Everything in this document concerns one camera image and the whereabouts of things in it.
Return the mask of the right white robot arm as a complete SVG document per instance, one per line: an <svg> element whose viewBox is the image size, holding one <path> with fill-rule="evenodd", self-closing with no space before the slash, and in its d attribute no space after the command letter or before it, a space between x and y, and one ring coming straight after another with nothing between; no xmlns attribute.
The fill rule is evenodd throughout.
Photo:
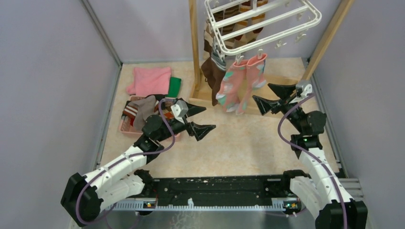
<svg viewBox="0 0 405 229"><path fill-rule="evenodd" d="M319 135L324 133L327 115L321 111L305 113L302 105L314 97L312 85L269 83L278 100L254 95L261 115L282 113L277 133L291 146L298 160L308 169L283 173L280 191L287 197L298 196L315 219L318 229L364 229L368 209L345 189L326 159Z"/></svg>

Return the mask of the white clip hanger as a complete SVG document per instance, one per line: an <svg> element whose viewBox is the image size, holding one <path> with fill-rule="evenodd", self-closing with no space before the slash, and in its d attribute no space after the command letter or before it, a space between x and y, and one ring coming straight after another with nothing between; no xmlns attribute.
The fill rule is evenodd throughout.
<svg viewBox="0 0 405 229"><path fill-rule="evenodd" d="M242 3L244 3L244 1L235 0L230 3L221 6L215 6L214 8L212 8L211 1L206 0L204 2L204 5L208 17L208 23L210 24L210 31L213 34L213 48L218 52L221 58L224 58L225 56L235 56L236 59L239 60L243 53L253 49L258 49L257 55L261 57L263 52L263 46L268 43L276 42L275 48L278 49L286 45L286 43L283 42L283 39L292 35L296 35L296 38L294 40L295 43L300 42L304 37L307 36L307 31L309 29L317 26L321 22L322 13L309 0L300 0L299 2L301 4L300 7L286 11L275 17L265 19L262 22L247 25L241 29L223 35L222 30L225 26L237 24L238 22L245 21L247 19L251 20L254 17L258 17L259 15L262 14L268 14L272 10L277 9L281 6L287 7L290 1L274 0L262 6L258 6L257 1L253 0L251 3L251 9L249 9L248 11L218 21L214 17L215 13L218 13L220 11L226 11L233 6L239 6ZM284 29L280 32L270 34L266 37L255 40L254 42L248 42L247 44L241 45L239 47L230 48L226 44L226 41L229 39L236 38L242 35L247 35L250 32L256 31L258 29L263 29L265 27L268 27L279 21L286 20L291 17L296 17L297 21L300 21L302 20L304 14L308 16L307 21L302 22L294 27L291 28L288 27L287 29Z"/></svg>

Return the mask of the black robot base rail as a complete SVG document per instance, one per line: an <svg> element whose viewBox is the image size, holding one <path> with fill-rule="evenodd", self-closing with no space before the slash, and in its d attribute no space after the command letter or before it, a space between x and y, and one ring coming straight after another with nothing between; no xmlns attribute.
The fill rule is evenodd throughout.
<svg viewBox="0 0 405 229"><path fill-rule="evenodd" d="M209 210L304 210L300 199L284 187L281 175L156 178L135 196L144 207L190 206Z"/></svg>

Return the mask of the pink patterned sock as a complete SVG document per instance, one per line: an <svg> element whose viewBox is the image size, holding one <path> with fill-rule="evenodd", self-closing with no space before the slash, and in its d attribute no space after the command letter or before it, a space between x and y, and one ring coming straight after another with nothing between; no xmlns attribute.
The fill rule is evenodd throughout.
<svg viewBox="0 0 405 229"><path fill-rule="evenodd" d="M247 110L252 92L265 86L266 79L264 78L264 70L266 58L267 54L263 53L261 55L255 55L247 61L245 70L246 92L236 110L237 115L241 115Z"/></svg>
<svg viewBox="0 0 405 229"><path fill-rule="evenodd" d="M233 112L240 104L238 90L245 79L247 62L248 60L235 61L222 79L220 89L215 98L224 112Z"/></svg>

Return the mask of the grey brown sock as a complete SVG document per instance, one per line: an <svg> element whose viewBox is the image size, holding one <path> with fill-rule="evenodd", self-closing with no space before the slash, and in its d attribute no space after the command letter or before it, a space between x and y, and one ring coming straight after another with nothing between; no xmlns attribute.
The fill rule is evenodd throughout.
<svg viewBox="0 0 405 229"><path fill-rule="evenodd" d="M133 101L133 106L137 109L133 126L137 131L140 131L146 123L146 119L154 114L156 106L156 97L150 95L144 99Z"/></svg>

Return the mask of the dark brown grey-cuffed sock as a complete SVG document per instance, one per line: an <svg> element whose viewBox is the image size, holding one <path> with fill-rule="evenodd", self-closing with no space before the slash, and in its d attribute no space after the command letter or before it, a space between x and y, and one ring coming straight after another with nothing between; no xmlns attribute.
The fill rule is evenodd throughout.
<svg viewBox="0 0 405 229"><path fill-rule="evenodd" d="M220 90L221 82L226 72L226 62L224 58L220 57L217 49L212 48L210 57L202 64L201 70L206 82L212 89L212 106L216 106L218 104L216 95Z"/></svg>

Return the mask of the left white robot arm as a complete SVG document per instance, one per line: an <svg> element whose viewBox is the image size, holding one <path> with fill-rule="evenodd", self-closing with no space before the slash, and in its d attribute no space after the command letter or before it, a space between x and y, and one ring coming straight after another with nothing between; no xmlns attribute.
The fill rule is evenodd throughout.
<svg viewBox="0 0 405 229"><path fill-rule="evenodd" d="M215 125L198 125L188 118L206 110L183 99L170 99L172 119L166 119L158 103L158 114L147 117L142 135L128 150L102 167L84 175L75 173L67 181L61 205L80 227L102 219L100 213L130 196L148 197L153 192L153 178L141 167L174 146L175 136L186 131L202 140Z"/></svg>

